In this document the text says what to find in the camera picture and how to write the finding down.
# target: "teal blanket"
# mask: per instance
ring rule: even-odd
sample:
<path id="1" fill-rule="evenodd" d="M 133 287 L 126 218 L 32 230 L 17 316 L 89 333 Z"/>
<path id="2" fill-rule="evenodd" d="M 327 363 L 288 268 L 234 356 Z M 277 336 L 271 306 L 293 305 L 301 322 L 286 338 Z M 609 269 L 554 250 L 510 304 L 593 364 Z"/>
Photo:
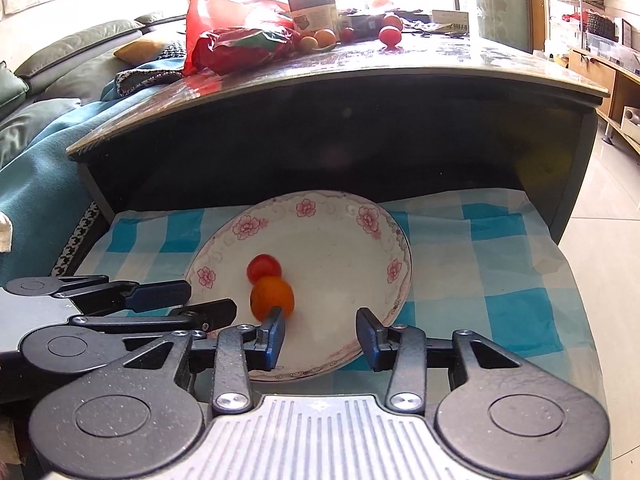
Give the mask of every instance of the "teal blanket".
<path id="1" fill-rule="evenodd" d="M 91 204 L 76 164 L 66 158 L 66 148 L 158 89 L 65 114 L 0 170 L 0 211 L 14 225 L 12 250 L 0 254 L 0 285 L 22 276 L 48 276 Z"/>

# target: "tile floor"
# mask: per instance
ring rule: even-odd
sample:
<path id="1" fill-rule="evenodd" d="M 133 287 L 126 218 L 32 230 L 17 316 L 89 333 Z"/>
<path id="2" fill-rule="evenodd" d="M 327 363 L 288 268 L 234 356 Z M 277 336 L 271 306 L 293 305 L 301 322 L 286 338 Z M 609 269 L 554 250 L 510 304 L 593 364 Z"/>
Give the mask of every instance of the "tile floor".
<path id="1" fill-rule="evenodd" d="M 640 156 L 598 133 L 560 248 L 596 342 L 611 419 L 612 480 L 640 479 Z"/>

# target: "basket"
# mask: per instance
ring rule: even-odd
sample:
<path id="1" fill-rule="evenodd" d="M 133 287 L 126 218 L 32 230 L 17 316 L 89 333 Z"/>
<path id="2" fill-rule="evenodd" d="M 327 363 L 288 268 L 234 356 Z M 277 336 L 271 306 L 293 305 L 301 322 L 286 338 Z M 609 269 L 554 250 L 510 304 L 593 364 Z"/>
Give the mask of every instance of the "basket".
<path id="1" fill-rule="evenodd" d="M 616 41 L 616 24 L 609 18 L 605 18 L 595 12 L 587 12 L 587 32 L 607 40 Z"/>
<path id="2" fill-rule="evenodd" d="M 615 41 L 587 33 L 587 47 L 595 56 L 603 57 L 616 65 L 640 75 L 640 54 Z"/>

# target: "floral plate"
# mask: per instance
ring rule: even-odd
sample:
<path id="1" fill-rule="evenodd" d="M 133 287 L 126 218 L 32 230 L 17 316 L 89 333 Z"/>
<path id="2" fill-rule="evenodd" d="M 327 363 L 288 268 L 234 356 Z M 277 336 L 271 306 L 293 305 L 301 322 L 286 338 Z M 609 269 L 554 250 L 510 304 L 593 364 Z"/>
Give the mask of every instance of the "floral plate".
<path id="1" fill-rule="evenodd" d="M 355 314 L 369 307 L 388 325 L 411 284 L 411 253 L 393 217 L 379 205 L 337 191 L 291 193 L 255 205 L 201 248 L 186 279 L 191 303 L 232 298 L 236 324 L 260 324 L 249 306 L 246 266 L 271 254 L 293 288 L 278 366 L 252 380 L 290 381 L 325 374 L 360 353 Z"/>

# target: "tablecloth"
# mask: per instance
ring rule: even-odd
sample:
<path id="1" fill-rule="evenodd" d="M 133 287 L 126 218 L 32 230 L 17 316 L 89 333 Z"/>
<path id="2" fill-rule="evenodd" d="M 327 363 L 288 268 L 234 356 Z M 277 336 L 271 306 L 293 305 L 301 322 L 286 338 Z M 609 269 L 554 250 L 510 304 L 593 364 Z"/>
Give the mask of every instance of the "tablecloth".
<path id="1" fill-rule="evenodd" d="M 412 253 L 412 289 L 396 323 L 439 338 L 460 328 L 474 330 L 606 405 L 571 269 L 524 192 L 449 191 L 381 206 L 404 229 Z M 121 213 L 77 274 L 142 283 L 182 278 L 204 242 L 244 209 Z M 371 392 L 383 398 L 389 377 L 390 372 L 371 372 L 359 357 L 324 376 L 254 386 L 263 393 Z M 198 394 L 205 397 L 208 388 L 210 376 L 201 374 Z M 440 400 L 448 391 L 447 371 L 429 370 L 428 400 Z M 610 478 L 609 463 L 607 447 L 596 470 L 600 480 Z"/>

